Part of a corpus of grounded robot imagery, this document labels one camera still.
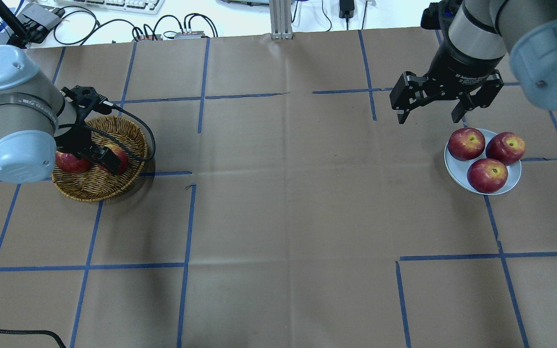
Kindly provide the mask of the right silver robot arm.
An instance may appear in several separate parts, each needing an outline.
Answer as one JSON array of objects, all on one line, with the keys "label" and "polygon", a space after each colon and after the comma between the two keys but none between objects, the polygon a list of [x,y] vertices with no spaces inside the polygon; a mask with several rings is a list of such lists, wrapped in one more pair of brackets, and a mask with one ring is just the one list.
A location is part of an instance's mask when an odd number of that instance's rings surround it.
[{"label": "right silver robot arm", "polygon": [[441,42],[425,75],[405,71],[393,87],[400,124],[436,101],[458,102],[455,123],[489,107],[504,86],[505,56],[526,99],[557,111],[557,0],[441,0],[424,9],[421,27],[439,29]]}]

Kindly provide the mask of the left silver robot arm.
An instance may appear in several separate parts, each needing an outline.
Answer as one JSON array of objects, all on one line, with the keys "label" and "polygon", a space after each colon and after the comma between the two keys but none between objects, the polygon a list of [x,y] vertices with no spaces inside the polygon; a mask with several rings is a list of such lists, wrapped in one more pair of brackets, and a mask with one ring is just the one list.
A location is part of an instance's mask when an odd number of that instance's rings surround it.
[{"label": "left silver robot arm", "polygon": [[97,145],[86,124],[113,104],[93,87],[55,87],[23,49],[0,45],[0,181],[22,184],[51,176],[56,152],[118,174],[121,160]]}]

